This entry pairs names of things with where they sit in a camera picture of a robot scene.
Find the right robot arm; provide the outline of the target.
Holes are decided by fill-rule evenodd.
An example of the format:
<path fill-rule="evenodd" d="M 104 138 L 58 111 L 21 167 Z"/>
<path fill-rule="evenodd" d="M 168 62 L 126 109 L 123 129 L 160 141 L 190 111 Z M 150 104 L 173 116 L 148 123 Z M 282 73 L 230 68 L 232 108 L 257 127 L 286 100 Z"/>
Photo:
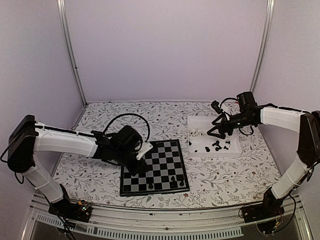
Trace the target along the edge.
<path fill-rule="evenodd" d="M 279 128 L 288 132 L 293 144 L 293 160 L 287 163 L 280 179 L 266 190 L 258 213 L 262 218 L 269 218 L 294 189 L 304 181 L 309 181 L 315 167 L 320 163 L 320 112 L 318 110 L 298 110 L 292 107 L 277 106 L 272 103 L 259 105 L 252 92 L 245 91 L 234 97 L 239 112 L 228 113 L 222 102 L 213 101 L 211 107 L 218 114 L 211 123 L 207 134 L 225 139 L 234 130 L 244 127 Z"/>

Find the black white chessboard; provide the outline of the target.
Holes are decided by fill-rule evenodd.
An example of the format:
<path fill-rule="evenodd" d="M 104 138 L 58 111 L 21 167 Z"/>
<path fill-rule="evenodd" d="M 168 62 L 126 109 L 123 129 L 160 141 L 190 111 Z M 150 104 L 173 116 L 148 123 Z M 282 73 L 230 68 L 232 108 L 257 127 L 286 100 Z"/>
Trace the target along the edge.
<path fill-rule="evenodd" d="M 190 190 L 180 141 L 157 140 L 151 144 L 153 148 L 143 157 L 147 172 L 132 176 L 125 167 L 121 168 L 119 188 L 121 197 L 174 194 Z M 175 177 L 178 188 L 170 188 L 172 176 Z M 184 186 L 180 186 L 181 180 L 177 180 L 177 176 L 183 177 Z M 149 184 L 153 184 L 153 189 L 148 188 Z"/>

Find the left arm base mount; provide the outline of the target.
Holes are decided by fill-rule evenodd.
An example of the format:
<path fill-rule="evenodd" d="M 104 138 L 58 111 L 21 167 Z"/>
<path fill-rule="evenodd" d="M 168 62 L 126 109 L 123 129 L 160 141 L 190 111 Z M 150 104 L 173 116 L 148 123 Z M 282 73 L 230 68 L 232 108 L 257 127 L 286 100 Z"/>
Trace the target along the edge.
<path fill-rule="evenodd" d="M 85 200 L 71 202 L 66 189 L 61 183 L 59 185 L 63 193 L 62 200 L 50 203 L 48 212 L 61 218 L 88 223 L 92 214 L 92 204 Z"/>

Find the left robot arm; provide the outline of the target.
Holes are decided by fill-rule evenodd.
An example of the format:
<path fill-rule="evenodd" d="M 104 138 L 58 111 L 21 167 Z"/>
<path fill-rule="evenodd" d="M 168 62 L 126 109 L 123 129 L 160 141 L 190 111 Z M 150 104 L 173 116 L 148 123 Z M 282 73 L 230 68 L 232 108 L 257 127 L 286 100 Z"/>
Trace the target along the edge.
<path fill-rule="evenodd" d="M 38 160 L 38 153 L 61 153 L 101 160 L 125 167 L 131 175 L 146 170 L 144 155 L 152 144 L 130 125 L 118 132 L 81 132 L 45 125 L 26 115 L 11 133 L 0 156 L 15 174 L 20 174 L 40 191 L 63 216 L 82 211 L 83 203 L 72 203 L 64 187 L 54 180 Z"/>

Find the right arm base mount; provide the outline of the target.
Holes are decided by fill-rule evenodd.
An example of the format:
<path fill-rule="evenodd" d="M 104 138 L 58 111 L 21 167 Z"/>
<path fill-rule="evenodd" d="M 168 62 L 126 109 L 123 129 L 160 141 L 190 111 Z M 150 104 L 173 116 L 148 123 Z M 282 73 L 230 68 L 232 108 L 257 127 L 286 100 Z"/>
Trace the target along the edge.
<path fill-rule="evenodd" d="M 285 210 L 282 199 L 267 199 L 259 204 L 243 205 L 238 215 L 244 219 L 245 223 L 262 221 L 257 224 L 257 229 L 264 235 L 270 235 L 276 232 L 283 219 L 284 213 Z"/>

